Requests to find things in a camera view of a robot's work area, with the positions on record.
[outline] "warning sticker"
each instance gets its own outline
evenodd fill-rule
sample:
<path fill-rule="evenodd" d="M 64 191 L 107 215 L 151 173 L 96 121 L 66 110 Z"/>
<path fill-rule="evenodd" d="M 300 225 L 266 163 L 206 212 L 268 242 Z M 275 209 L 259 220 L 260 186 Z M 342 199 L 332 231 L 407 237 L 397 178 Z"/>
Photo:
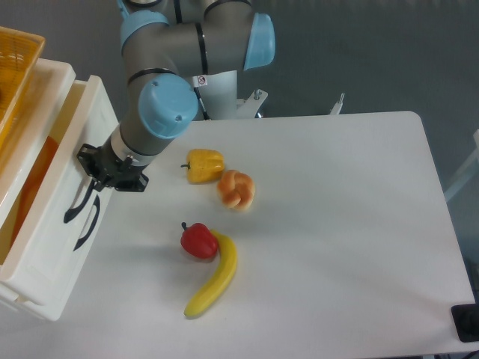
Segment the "warning sticker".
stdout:
<path fill-rule="evenodd" d="M 194 85 L 195 87 L 199 87 L 199 86 L 206 86 L 208 85 L 208 79 L 206 76 L 195 76 L 193 78 L 193 81 L 194 81 Z"/>

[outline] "bread roll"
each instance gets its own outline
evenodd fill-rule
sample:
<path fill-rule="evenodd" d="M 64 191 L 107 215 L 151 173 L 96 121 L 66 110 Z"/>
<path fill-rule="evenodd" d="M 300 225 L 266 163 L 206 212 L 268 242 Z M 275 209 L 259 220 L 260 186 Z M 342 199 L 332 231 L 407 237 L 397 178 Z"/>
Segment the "bread roll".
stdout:
<path fill-rule="evenodd" d="M 227 208 L 239 211 L 246 211 L 250 207 L 256 192 L 251 177 L 236 170 L 224 172 L 216 189 Z"/>

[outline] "black cable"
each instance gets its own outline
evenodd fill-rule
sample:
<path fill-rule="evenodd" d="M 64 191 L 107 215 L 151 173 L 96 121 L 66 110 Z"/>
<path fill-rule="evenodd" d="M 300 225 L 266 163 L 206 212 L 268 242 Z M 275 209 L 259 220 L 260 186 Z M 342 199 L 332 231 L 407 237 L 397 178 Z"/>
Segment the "black cable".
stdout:
<path fill-rule="evenodd" d="M 467 354 L 463 359 L 471 359 L 474 357 L 477 353 L 479 353 L 479 350 L 476 350 L 475 352 Z"/>
<path fill-rule="evenodd" d="M 203 72 L 201 75 L 207 75 L 208 74 L 208 58 L 207 58 L 207 48 L 204 43 L 203 28 L 201 27 L 201 24 L 199 22 L 195 23 L 195 27 L 196 27 L 196 34 L 198 35 L 198 45 L 200 46 L 201 69 Z"/>
<path fill-rule="evenodd" d="M 201 106 L 201 112 L 203 112 L 203 119 L 204 120 L 211 120 L 211 117 L 208 115 L 208 112 L 206 108 L 204 107 L 203 100 L 201 99 L 201 94 L 200 94 L 200 89 L 199 88 L 193 88 L 193 91 L 196 93 L 196 98 L 198 99 L 200 106 Z"/>
<path fill-rule="evenodd" d="M 177 18 L 177 24 L 181 24 L 183 22 L 183 16 L 181 15 L 180 0 L 173 0 L 173 6 L 174 6 L 174 15 Z"/>

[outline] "metal bracket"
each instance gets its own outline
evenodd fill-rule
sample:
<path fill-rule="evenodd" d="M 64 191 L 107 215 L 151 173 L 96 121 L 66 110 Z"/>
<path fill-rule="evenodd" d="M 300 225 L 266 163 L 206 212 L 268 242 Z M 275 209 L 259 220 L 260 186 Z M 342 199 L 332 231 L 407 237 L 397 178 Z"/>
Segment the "metal bracket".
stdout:
<path fill-rule="evenodd" d="M 124 161 L 117 159 L 115 163 L 103 161 L 101 149 L 102 147 L 83 144 L 76 155 L 86 174 L 94 179 L 96 191 L 100 192 L 105 187 L 125 192 L 145 190 L 148 177 L 141 172 L 143 167 L 132 166 L 132 157 L 127 157 Z"/>
<path fill-rule="evenodd" d="M 345 93 L 341 94 L 341 97 L 335 103 L 335 105 L 333 106 L 333 108 L 332 108 L 331 112 L 329 112 L 329 114 L 340 114 L 341 113 L 341 109 L 343 108 L 344 95 L 345 95 Z"/>
<path fill-rule="evenodd" d="M 474 133 L 476 149 L 460 165 L 448 183 L 448 189 L 444 192 L 446 202 L 449 202 L 466 183 L 479 172 L 479 130 Z"/>
<path fill-rule="evenodd" d="M 248 99 L 238 100 L 237 119 L 254 118 L 267 97 L 268 93 L 258 88 Z"/>

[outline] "yellow basket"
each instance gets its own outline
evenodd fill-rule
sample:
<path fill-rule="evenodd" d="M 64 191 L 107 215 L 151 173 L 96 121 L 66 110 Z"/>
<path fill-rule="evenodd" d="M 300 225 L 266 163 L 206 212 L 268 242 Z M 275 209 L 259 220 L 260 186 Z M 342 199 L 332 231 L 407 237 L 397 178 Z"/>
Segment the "yellow basket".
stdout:
<path fill-rule="evenodd" d="M 0 26 L 0 148 L 21 106 L 45 39 Z"/>

